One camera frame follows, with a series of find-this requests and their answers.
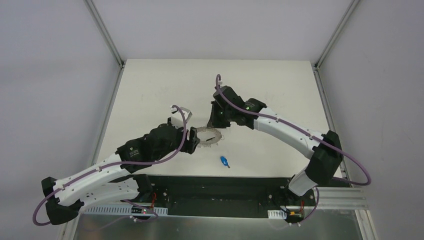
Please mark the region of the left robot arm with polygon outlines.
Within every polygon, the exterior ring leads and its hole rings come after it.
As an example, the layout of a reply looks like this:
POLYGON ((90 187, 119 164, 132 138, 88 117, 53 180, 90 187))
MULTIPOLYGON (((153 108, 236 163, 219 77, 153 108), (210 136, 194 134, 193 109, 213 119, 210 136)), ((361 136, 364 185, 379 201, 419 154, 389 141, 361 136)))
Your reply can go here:
POLYGON ((62 179, 43 179, 48 222, 61 225, 91 207, 108 202, 149 201, 153 186, 146 174, 136 172, 177 153, 194 153, 200 143, 197 133, 195 127, 176 128, 164 123, 127 141, 109 157, 79 173, 62 179))

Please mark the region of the metal disc with keyrings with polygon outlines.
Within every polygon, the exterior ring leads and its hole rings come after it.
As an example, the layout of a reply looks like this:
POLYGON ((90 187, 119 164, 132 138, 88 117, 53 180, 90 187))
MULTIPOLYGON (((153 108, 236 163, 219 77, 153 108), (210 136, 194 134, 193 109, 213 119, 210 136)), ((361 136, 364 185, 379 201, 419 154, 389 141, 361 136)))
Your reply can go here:
POLYGON ((217 146, 219 141, 223 140, 224 136, 216 128, 206 126, 196 128, 196 136, 199 138, 198 148, 209 148, 217 146))

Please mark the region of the blue-headed key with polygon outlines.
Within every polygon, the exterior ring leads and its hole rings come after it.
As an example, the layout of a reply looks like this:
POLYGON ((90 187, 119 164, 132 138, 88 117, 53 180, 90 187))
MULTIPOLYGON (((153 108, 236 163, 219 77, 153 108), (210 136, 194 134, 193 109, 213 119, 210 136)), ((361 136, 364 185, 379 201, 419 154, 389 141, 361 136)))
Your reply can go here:
POLYGON ((228 160, 227 160, 227 158, 226 158, 226 157, 221 156, 221 157, 220 157, 220 161, 221 161, 221 163, 222 163, 224 166, 226 166, 227 168, 230 168, 230 165, 229 165, 228 160))

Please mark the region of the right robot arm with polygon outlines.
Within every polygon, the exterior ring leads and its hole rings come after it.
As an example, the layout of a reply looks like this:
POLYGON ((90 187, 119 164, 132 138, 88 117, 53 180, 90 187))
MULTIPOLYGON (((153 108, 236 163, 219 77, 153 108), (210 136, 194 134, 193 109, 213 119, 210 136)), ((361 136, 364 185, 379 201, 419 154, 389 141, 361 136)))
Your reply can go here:
POLYGON ((320 133, 289 122, 255 98, 244 101, 230 86, 217 89, 213 98, 209 128, 225 129, 234 122, 277 138, 309 160, 285 187, 288 204, 298 204, 307 191, 334 177, 343 160, 340 138, 334 131, 320 133))

